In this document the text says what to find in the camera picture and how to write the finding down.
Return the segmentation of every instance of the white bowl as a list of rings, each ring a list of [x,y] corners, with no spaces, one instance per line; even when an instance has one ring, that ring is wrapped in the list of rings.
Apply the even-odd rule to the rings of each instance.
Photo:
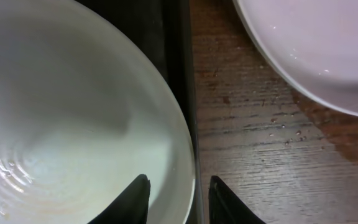
[[[77,2],[0,0],[0,222],[88,223],[139,174],[147,223],[183,223],[193,150],[157,69]]]
[[[234,0],[271,66],[318,103],[358,116],[358,1]]]

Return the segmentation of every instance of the plate rim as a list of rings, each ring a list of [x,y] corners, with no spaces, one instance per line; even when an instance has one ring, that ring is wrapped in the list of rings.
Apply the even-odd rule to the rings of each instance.
[[[240,20],[242,22],[242,25],[246,29],[249,37],[251,38],[254,45],[257,47],[260,54],[262,54],[263,58],[268,62],[268,64],[274,69],[274,71],[279,74],[287,83],[289,83],[294,89],[298,90],[300,93],[304,94],[308,98],[312,99],[313,101],[322,104],[323,106],[326,106],[328,108],[334,109],[336,111],[340,111],[345,114],[358,116],[358,112],[345,109],[343,107],[337,106],[333,103],[329,103],[326,100],[318,97],[314,93],[310,92],[306,88],[304,88],[301,84],[299,84],[297,81],[295,81],[286,71],[284,68],[280,66],[280,64],[274,59],[268,48],[265,46],[265,44],[261,41],[261,38],[259,37],[258,32],[256,32],[256,29],[254,28],[253,24],[250,22],[251,19],[246,13],[247,11],[243,9],[243,7],[240,4],[240,1],[242,0],[232,0],[234,7],[236,8],[237,14],[240,17]]]

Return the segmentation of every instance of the table surface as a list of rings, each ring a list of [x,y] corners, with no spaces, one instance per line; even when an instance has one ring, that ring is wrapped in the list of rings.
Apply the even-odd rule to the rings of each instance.
[[[277,75],[230,0],[190,11],[205,208],[218,175],[266,223],[358,223],[358,118]]]

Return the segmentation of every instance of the black object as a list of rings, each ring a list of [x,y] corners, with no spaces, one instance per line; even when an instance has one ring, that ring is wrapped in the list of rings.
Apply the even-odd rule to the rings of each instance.
[[[150,181],[141,174],[88,224],[146,224],[149,197]]]
[[[265,224],[218,176],[211,177],[208,198],[210,224]]]
[[[265,224],[218,177],[209,186],[210,224]],[[146,224],[150,181],[142,174],[88,224]]]

